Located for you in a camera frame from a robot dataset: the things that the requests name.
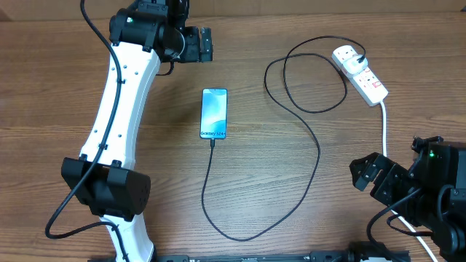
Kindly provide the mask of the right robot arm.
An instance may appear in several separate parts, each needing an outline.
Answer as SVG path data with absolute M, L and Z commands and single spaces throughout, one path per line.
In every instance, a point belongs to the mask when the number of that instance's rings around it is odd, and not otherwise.
M 402 261 L 377 242 L 372 227 L 383 215 L 391 223 L 403 217 L 412 226 L 424 226 L 417 236 L 430 237 L 445 261 L 465 260 L 465 144 L 441 136 L 415 137 L 413 164 L 404 168 L 380 153 L 353 160 L 352 184 L 364 191 L 373 183 L 371 196 L 385 208 L 366 226 L 369 242 L 386 258 Z

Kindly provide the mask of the blue Galaxy S24 smartphone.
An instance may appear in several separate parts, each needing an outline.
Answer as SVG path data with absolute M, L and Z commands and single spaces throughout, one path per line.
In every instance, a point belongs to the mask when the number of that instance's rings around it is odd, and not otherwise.
M 202 91 L 201 139 L 226 138 L 227 102 L 227 89 L 204 89 Z

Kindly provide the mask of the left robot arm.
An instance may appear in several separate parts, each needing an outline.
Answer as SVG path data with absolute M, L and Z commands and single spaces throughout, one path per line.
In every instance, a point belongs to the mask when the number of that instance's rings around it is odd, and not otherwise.
M 109 23 L 108 76 L 91 133 L 77 159 L 63 160 L 69 197 L 105 226 L 116 261 L 155 261 L 143 211 L 151 190 L 135 171 L 135 146 L 146 99 L 163 63 L 210 62 L 209 28 L 188 26 L 188 0 L 135 1 Z

